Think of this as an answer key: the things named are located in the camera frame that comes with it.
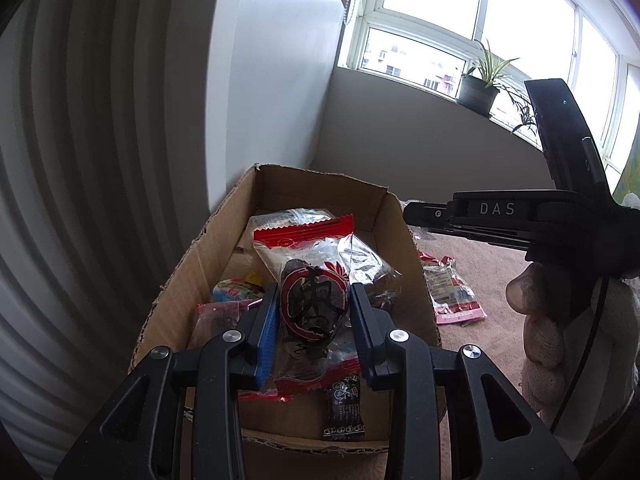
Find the white gloved right hand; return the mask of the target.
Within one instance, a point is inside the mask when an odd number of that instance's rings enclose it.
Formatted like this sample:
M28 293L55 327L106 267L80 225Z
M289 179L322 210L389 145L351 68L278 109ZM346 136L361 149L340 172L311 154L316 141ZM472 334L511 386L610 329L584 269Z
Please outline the white gloved right hand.
M610 281L602 318L600 287L590 306L563 327L551 319L570 302L560 272L530 264L506 285L506 301L525 316L522 395L570 458L600 438L627 411L638 386L639 280Z

